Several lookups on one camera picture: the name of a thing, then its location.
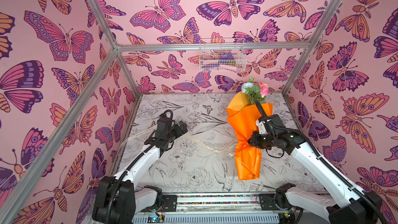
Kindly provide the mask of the white ribbon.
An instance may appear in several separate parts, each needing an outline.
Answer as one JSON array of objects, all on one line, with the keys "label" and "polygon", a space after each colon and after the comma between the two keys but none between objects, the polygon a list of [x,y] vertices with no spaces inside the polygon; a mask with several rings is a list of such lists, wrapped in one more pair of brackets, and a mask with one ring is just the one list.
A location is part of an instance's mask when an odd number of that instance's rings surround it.
[{"label": "white ribbon", "polygon": [[[144,146],[144,141],[156,130],[156,125],[139,132],[131,131],[130,137],[124,141],[124,150],[121,153],[122,161],[128,162],[135,158]],[[184,153],[188,156],[210,156],[217,154],[221,159],[232,159],[237,144],[236,135],[231,127],[223,125],[210,128],[193,128],[188,133],[177,138],[172,152]]]}]

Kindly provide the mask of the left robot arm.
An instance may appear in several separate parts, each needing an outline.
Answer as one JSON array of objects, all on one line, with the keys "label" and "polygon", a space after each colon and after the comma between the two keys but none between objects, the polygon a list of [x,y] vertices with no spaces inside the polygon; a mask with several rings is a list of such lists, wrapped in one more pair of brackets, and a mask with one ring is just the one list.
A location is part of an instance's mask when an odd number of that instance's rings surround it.
[{"label": "left robot arm", "polygon": [[121,171],[105,176],[99,183],[92,219],[102,224],[131,224],[134,216],[150,208],[162,206],[162,189],[145,186],[137,191],[138,183],[162,155],[173,148],[174,141],[188,132],[186,123],[177,123],[173,112],[159,116],[156,129],[144,142],[140,153]]}]

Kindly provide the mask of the pink fake rose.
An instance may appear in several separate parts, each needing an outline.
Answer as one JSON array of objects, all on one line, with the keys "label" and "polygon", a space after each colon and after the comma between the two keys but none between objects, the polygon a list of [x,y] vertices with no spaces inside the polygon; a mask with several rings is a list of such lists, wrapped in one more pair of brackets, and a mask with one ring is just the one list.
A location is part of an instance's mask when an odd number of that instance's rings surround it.
[{"label": "pink fake rose", "polygon": [[260,87],[261,97],[265,98],[269,94],[268,85],[264,83],[259,83],[258,86]]}]

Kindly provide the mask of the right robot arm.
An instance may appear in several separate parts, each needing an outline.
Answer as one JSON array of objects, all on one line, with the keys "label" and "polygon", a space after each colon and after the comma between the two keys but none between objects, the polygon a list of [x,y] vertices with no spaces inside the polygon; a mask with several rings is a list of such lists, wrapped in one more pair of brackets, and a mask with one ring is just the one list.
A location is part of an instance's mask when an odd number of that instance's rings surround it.
[{"label": "right robot arm", "polygon": [[324,189],[328,197],[303,191],[292,183],[275,190],[272,201],[279,209],[299,207],[331,224],[385,224],[381,212],[382,199],[376,193],[366,193],[337,170],[300,131],[286,128],[278,115],[262,113],[256,121],[257,131],[249,139],[256,148],[280,148],[301,163]]}]

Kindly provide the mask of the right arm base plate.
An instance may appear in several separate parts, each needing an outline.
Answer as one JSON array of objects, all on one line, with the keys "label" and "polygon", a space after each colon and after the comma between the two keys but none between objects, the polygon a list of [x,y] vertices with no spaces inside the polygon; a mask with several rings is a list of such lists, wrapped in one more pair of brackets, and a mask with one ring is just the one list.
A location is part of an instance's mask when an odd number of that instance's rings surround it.
[{"label": "right arm base plate", "polygon": [[296,210],[297,206],[288,202],[284,194],[259,194],[257,201],[263,211],[285,211]]}]

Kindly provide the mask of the white fake flower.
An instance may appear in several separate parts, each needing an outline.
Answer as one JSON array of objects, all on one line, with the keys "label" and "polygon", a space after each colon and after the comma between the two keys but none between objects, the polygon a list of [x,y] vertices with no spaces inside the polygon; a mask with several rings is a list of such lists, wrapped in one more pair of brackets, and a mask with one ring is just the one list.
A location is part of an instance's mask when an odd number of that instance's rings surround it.
[{"label": "white fake flower", "polygon": [[261,97],[260,86],[255,83],[255,80],[252,77],[250,77],[249,80],[242,85],[241,92],[248,96],[252,105],[255,104],[255,101],[259,97]]}]

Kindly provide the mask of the orange wrapping paper sheet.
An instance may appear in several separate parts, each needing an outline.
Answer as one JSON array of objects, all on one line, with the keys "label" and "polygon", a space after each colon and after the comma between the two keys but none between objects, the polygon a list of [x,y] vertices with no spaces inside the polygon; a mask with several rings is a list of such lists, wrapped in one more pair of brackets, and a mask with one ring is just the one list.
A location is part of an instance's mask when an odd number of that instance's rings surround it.
[{"label": "orange wrapping paper sheet", "polygon": [[228,123],[237,136],[235,163],[238,179],[260,178],[262,152],[248,141],[253,132],[258,131],[256,121],[261,117],[256,105],[251,104],[248,95],[239,92],[227,107]]}]

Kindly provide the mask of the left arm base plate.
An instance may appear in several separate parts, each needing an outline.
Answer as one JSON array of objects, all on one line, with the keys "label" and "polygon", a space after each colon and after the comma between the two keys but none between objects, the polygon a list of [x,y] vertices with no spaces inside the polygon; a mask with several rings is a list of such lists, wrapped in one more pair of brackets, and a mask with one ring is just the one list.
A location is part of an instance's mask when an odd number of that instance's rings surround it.
[{"label": "left arm base plate", "polygon": [[146,207],[141,212],[176,212],[177,202],[177,195],[163,195],[162,200],[157,198],[153,206]]}]

